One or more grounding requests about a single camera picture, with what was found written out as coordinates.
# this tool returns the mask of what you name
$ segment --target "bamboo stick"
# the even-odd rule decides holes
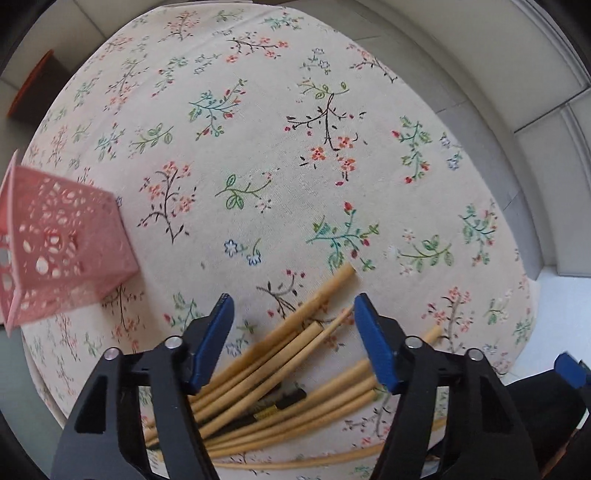
[[[353,413],[354,411],[359,410],[360,408],[366,406],[368,403],[371,403],[375,400],[376,392],[374,390],[370,390],[363,395],[358,396],[353,401],[349,402],[346,405],[333,410],[327,415],[323,415],[314,421],[310,421],[304,425],[301,425],[295,429],[289,430],[287,432],[279,433],[277,435],[273,435],[271,437],[266,437],[261,440],[257,440],[250,443],[241,443],[238,446],[229,447],[229,448],[220,448],[220,449],[211,449],[208,450],[208,454],[211,458],[220,458],[225,456],[234,455],[236,453],[248,452],[250,450],[261,450],[264,447],[269,445],[276,445],[277,443],[285,442],[295,437],[299,437],[302,435],[306,435],[311,433],[315,430],[318,430],[329,423],[332,423],[336,420],[341,419],[342,417],[346,417],[347,415]]]
[[[205,446],[209,448],[220,443],[225,443],[228,440],[236,439],[238,437],[242,437],[250,433],[257,432],[267,427],[271,427],[284,420],[290,419],[298,413],[306,411],[323,402],[327,398],[330,398],[335,394],[335,392],[340,391],[344,385],[349,385],[351,382],[359,378],[361,375],[368,374],[370,372],[372,372],[372,370],[369,359],[366,358],[360,360],[353,367],[344,371],[340,375],[334,377],[332,380],[325,383],[320,388],[317,388],[316,390],[312,391],[304,400],[301,400],[298,403],[292,405],[291,407],[288,407],[285,410],[281,410],[278,413],[275,413],[274,415],[262,419],[256,423],[253,423],[238,430],[234,430],[233,432],[220,435],[219,437],[215,437],[211,440],[207,440],[205,441]]]
[[[306,345],[294,358],[287,362],[277,372],[271,375],[261,385],[257,386],[253,391],[248,393],[244,398],[235,403],[232,407],[227,409],[221,415],[214,418],[207,425],[204,425],[200,429],[202,439],[206,439],[211,434],[228,424],[233,419],[237,418],[242,414],[250,405],[256,402],[259,398],[265,395],[270,389],[282,381],[287,375],[292,373],[297,367],[299,367],[306,358],[322,343],[326,340],[337,327],[349,317],[353,310],[353,307],[347,308],[342,312],[335,320],[328,325],[327,328],[322,331],[314,340]]]
[[[354,274],[355,269],[353,266],[348,262],[344,263],[332,277],[316,290],[312,298],[306,300],[296,311],[288,315],[282,324],[270,332],[263,340],[253,345],[252,348],[248,349],[222,372],[212,377],[211,381],[195,397],[199,398],[211,392],[267,353],[289,333],[296,330],[303,321],[311,317]]]
[[[257,368],[259,368],[262,364],[266,363],[269,359],[271,359],[271,357],[279,353],[280,350],[287,346],[287,344],[290,343],[296,337],[297,333],[292,332],[288,337],[286,337],[280,343],[275,345],[272,350],[268,351],[264,356],[260,357],[259,360],[257,360],[253,364],[250,364],[247,369],[242,370],[242,372],[240,372],[238,375],[232,377],[219,388],[211,391],[204,397],[194,400],[191,403],[191,411],[195,413],[197,410],[205,408],[209,403],[213,402],[214,400],[217,400],[219,397],[224,395],[224,393],[229,391],[232,387],[238,385],[242,380],[251,375]]]
[[[345,463],[360,458],[366,458],[372,455],[379,455],[384,448],[383,443],[372,445],[371,447],[351,450],[345,453],[334,453],[322,457],[308,458],[306,460],[294,460],[292,462],[281,463],[223,463],[214,462],[215,468],[228,468],[231,470],[290,470],[299,468],[309,468],[312,466],[334,465],[336,463]]]
[[[287,421],[284,421],[278,425],[272,426],[265,430],[261,430],[259,432],[251,433],[250,435],[241,436],[240,438],[230,440],[228,442],[224,442],[219,444],[215,447],[208,447],[208,450],[217,450],[217,449],[226,449],[229,447],[240,447],[240,445],[248,444],[252,442],[257,442],[267,437],[271,437],[276,434],[284,433],[289,431],[290,429],[298,428],[304,424],[309,422],[313,422],[319,417],[323,415],[330,414],[331,412],[335,411],[338,408],[341,408],[343,405],[350,403],[357,399],[360,395],[363,395],[369,391],[372,391],[374,388],[378,386],[378,381],[374,375],[368,376],[365,380],[354,385],[344,391],[341,391],[339,394],[336,394],[333,398],[329,401],[321,403],[308,411],[304,412],[302,415],[298,415],[297,417],[292,417]]]
[[[213,400],[221,397],[225,392],[230,390],[236,384],[239,384],[242,380],[244,380],[246,377],[248,377],[251,373],[253,373],[262,364],[267,362],[267,360],[269,360],[272,356],[276,355],[280,350],[282,350],[282,348],[284,348],[288,343],[290,343],[296,336],[297,336],[297,334],[295,332],[292,332],[281,343],[276,345],[273,348],[273,350],[270,350],[269,352],[267,352],[267,354],[265,356],[259,358],[259,360],[257,360],[255,363],[250,365],[246,370],[243,370],[238,375],[236,375],[234,378],[231,378],[230,380],[228,380],[226,383],[224,383],[217,390],[214,390],[214,391],[210,392],[208,395],[206,395],[205,397],[200,398],[199,400],[193,402],[191,404],[191,411],[193,412],[193,418],[195,419],[195,421],[197,421],[197,419],[194,414],[199,407],[203,406],[203,404],[201,403],[202,401],[205,401],[206,399],[207,399],[207,401],[213,401]],[[156,429],[155,424],[151,427],[148,426],[144,429],[144,441],[146,442],[147,446],[151,446],[153,443],[155,443],[154,440],[157,437],[158,437],[158,430]]]
[[[271,357],[266,363],[256,369],[251,375],[242,380],[239,384],[231,388],[229,391],[220,396],[215,402],[208,404],[203,407],[195,414],[195,421],[202,422],[216,413],[221,412],[229,405],[237,402],[245,394],[250,392],[253,388],[259,385],[261,382],[266,380],[269,376],[279,370],[289,360],[294,358],[299,352],[310,344],[315,338],[318,337],[324,331],[322,326],[314,322],[301,334],[295,337],[285,348],[279,353]]]

